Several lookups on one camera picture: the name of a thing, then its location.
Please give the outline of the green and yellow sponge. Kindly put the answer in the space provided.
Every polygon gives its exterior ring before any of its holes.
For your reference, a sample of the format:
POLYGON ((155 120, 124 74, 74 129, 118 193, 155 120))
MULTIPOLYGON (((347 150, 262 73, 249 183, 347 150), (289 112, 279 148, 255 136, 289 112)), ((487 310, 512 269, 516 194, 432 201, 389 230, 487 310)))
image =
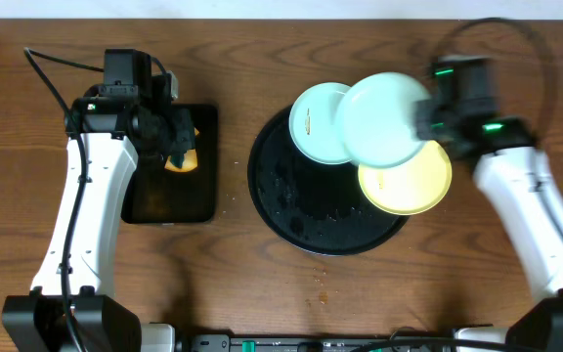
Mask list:
POLYGON ((194 127, 193 134, 184 133, 185 142, 178 141, 178 135, 175 134, 169 139, 170 154, 165 161, 164 168, 171 172, 188 173, 194 171, 198 167, 195 139, 199 135, 199 131, 194 127))

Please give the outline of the yellow plate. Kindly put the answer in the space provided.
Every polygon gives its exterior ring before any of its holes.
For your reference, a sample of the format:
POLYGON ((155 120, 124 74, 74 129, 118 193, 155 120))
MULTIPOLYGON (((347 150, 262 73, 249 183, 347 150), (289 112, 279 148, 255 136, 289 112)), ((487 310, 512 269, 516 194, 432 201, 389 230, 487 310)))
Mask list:
POLYGON ((401 165, 358 168, 359 184, 368 201, 382 211, 403 216, 422 213, 439 203, 452 177, 451 161, 434 141, 401 165))

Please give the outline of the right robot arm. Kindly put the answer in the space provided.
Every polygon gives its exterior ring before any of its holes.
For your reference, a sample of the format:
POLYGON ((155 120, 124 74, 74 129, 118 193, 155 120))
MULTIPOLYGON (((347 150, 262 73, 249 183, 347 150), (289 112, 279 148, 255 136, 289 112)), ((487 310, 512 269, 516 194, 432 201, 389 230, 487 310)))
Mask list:
POLYGON ((563 197, 524 121, 498 113, 483 57, 434 59, 431 98, 417 105, 416 134, 469 163, 525 272, 534 307, 509 328, 463 328, 458 350, 563 351, 563 197))

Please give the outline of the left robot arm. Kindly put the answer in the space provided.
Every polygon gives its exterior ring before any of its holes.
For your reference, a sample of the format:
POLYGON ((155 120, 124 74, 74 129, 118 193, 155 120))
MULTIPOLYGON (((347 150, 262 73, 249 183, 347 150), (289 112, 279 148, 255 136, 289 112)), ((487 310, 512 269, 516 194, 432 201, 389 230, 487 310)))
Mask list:
POLYGON ((155 57, 108 49, 103 81, 63 104, 65 188, 29 292, 10 295, 2 324, 21 351, 178 351, 168 324, 144 324, 114 297, 121 210, 141 158, 172 172, 196 169, 197 131, 173 110, 175 75, 155 57))

